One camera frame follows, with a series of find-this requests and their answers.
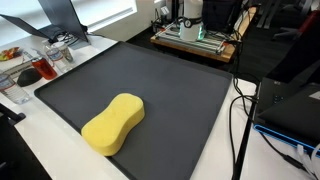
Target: desk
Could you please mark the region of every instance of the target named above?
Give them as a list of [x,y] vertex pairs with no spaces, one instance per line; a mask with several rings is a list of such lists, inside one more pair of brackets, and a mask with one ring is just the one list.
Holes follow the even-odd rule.
[[[10,44],[24,43],[38,48],[42,38],[28,37]],[[79,65],[99,52],[111,47],[116,42],[101,37],[90,37],[91,46],[71,51],[75,64]],[[1,103],[14,112],[23,112],[27,118],[15,125],[15,128],[26,141],[35,156],[39,159],[48,174],[57,180],[61,179],[127,179],[105,157],[92,150],[68,123],[37,99],[33,91],[46,84],[41,79],[37,83],[24,87],[31,100],[23,105],[15,105],[2,94]],[[239,82],[244,94],[252,95],[255,85],[246,81]],[[233,86],[228,90],[213,131],[211,132],[201,157],[193,171],[191,179],[230,179],[232,176],[232,155],[228,135],[228,111],[231,101],[238,96]],[[246,115],[241,101],[232,109],[233,134],[236,153],[239,151],[246,124]]]
[[[239,33],[241,34],[241,36],[243,36],[245,34],[245,32],[248,29],[249,24],[250,24],[252,18],[254,17],[255,13],[256,13],[256,8],[250,8],[249,9],[249,16],[246,16],[243,19],[243,21],[241,22],[241,24],[239,26]],[[236,50],[233,45],[227,45],[225,47],[224,51],[221,53],[221,55],[217,55],[215,53],[209,53],[206,51],[189,48],[189,47],[183,46],[181,44],[176,44],[176,43],[172,43],[172,42],[168,42],[168,41],[161,41],[161,40],[157,39],[155,36],[151,37],[150,41],[156,45],[177,49],[177,50],[180,50],[183,52],[192,53],[195,55],[203,56],[203,57],[214,59],[217,61],[222,61],[225,63],[230,62],[230,60],[234,56],[234,53]]]

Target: sponge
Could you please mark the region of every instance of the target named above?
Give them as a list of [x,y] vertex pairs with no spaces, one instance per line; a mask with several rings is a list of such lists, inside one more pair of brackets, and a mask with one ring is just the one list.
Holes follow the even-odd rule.
[[98,153],[112,156],[143,117],[143,102],[139,97],[119,94],[105,110],[83,126],[81,135]]

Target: electronic device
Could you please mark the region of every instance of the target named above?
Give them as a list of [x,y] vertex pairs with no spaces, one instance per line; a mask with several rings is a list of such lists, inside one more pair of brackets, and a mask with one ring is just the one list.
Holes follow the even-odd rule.
[[243,0],[203,0],[202,19],[206,30],[233,33]]
[[89,42],[85,27],[81,25],[70,0],[38,0],[50,22],[71,33],[79,39]]
[[[265,90],[261,86],[254,118],[254,129],[294,147],[300,144],[308,153],[312,153],[315,146],[320,143],[320,85],[309,84],[298,91],[291,89],[288,91],[289,94],[296,93],[280,98],[282,99],[280,102],[275,101],[274,95],[267,94],[265,96],[262,94],[263,91]],[[270,100],[264,104],[263,99],[266,97],[269,97]],[[261,107],[266,108],[266,104],[270,102],[273,103],[271,107],[257,112],[261,111]]]
[[196,41],[202,35],[202,0],[184,0],[184,13],[180,18],[180,38],[184,41]]
[[58,40],[56,38],[56,35],[63,32],[62,29],[54,25],[49,25],[41,29],[36,29],[18,17],[8,16],[4,14],[0,14],[0,16],[6,19],[7,21],[13,23],[14,25],[18,26],[19,28],[23,29],[24,31],[28,32],[29,34],[51,39],[53,42],[57,42]]

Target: laptop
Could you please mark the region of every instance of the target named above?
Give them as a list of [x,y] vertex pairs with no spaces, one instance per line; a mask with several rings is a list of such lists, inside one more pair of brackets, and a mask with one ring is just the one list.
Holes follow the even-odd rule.
[[[320,143],[320,85],[289,87],[264,79],[259,91],[254,129],[293,147],[300,144],[310,154]],[[263,93],[272,89],[273,93]]]
[[29,34],[51,39],[54,42],[58,41],[56,38],[56,35],[64,32],[62,29],[52,24],[41,29],[36,29],[20,18],[8,16],[4,14],[0,14],[0,16],[8,20],[9,22],[13,23],[14,25],[18,26],[19,28],[23,29],[24,31],[28,32]]

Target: floor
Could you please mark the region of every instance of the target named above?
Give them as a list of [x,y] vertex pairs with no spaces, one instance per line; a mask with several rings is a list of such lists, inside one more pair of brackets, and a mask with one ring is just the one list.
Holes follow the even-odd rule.
[[[272,21],[272,28],[270,30],[258,29],[253,23],[245,36],[239,71],[251,73],[259,79],[271,71],[286,55],[294,43],[294,41],[288,39],[271,41],[273,34],[277,33],[280,26],[298,27],[298,19],[297,13],[294,11],[289,13],[278,12]],[[154,33],[147,29],[128,42],[153,51],[158,51],[158,49],[150,43],[150,38],[153,35]],[[184,54],[174,51],[166,53],[214,68],[224,69],[225,66],[232,66],[232,64],[208,61],[208,59],[197,56],[185,56]],[[294,82],[302,84],[314,67],[311,67],[299,75]],[[17,131],[12,126],[9,126],[4,119],[0,119],[0,142],[0,166],[4,161],[9,162],[7,171],[0,169],[0,179],[50,179]]]

